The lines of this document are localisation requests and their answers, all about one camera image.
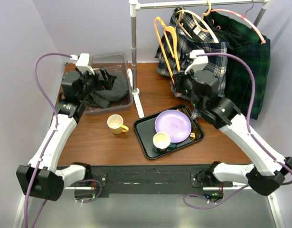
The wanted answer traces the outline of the grey dotted skirt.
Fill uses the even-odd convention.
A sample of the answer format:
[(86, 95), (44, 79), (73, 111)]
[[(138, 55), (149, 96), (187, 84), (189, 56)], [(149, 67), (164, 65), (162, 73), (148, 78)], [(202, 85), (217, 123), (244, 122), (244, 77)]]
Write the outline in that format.
[(110, 103), (119, 102), (129, 91), (128, 83), (122, 74), (116, 74), (111, 90), (93, 91), (85, 100), (90, 107), (108, 108)]

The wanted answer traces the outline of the cream wooden hanger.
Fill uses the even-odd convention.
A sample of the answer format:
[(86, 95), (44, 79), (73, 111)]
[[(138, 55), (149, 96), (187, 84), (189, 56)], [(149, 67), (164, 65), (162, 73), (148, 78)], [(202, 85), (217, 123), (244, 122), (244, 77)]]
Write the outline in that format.
[(180, 26), (180, 28), (189, 38), (192, 38), (192, 36), (184, 29), (183, 25), (181, 24), (181, 20), (183, 19), (184, 14), (185, 13), (190, 14), (197, 28), (199, 28), (200, 31), (209, 33), (214, 43), (218, 43), (219, 42), (218, 38), (216, 37), (212, 29), (209, 27), (209, 25), (204, 21), (204, 17), (208, 16), (212, 10), (211, 1), (207, 0), (207, 4), (208, 4), (208, 10), (204, 12), (201, 17), (190, 10), (186, 10), (180, 7), (180, 10), (178, 10), (175, 13), (175, 16), (178, 15), (177, 24)]

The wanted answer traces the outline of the orange plastic hanger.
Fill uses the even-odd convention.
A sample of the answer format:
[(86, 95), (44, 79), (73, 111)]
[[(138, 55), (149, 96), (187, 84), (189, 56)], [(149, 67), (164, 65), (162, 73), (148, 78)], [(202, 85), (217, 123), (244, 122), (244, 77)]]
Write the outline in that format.
[(171, 79), (171, 90), (176, 97), (182, 94), (176, 91), (174, 70), (180, 71), (178, 57), (178, 39), (176, 28), (167, 26), (161, 17), (154, 20), (154, 29), (159, 42), (155, 57), (159, 60), (156, 72), (161, 76), (167, 76)]

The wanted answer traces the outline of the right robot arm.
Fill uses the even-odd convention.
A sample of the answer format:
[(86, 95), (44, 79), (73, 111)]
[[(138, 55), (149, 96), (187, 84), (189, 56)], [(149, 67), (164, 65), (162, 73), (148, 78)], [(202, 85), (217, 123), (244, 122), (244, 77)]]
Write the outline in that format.
[(203, 70), (172, 76), (176, 92), (185, 95), (209, 124), (228, 136), (251, 160), (251, 164), (233, 165), (213, 162), (201, 180), (215, 187), (232, 181), (249, 185), (255, 192), (268, 196), (284, 184), (292, 170), (292, 157), (284, 157), (270, 147), (251, 127), (239, 108), (218, 94), (218, 79)]

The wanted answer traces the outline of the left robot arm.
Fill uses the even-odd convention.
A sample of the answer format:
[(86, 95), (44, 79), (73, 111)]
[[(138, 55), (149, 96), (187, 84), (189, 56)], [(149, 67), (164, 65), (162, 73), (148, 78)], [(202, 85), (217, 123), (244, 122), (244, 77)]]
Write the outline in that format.
[(75, 162), (58, 170), (57, 163), (72, 131), (85, 111), (86, 98), (95, 91), (111, 90), (115, 75), (101, 68), (100, 73), (82, 73), (78, 69), (63, 75), (62, 93), (56, 106), (57, 116), (39, 150), (27, 165), (17, 168), (16, 176), (23, 193), (44, 200), (56, 201), (63, 189), (74, 183), (88, 186), (92, 182), (90, 165)]

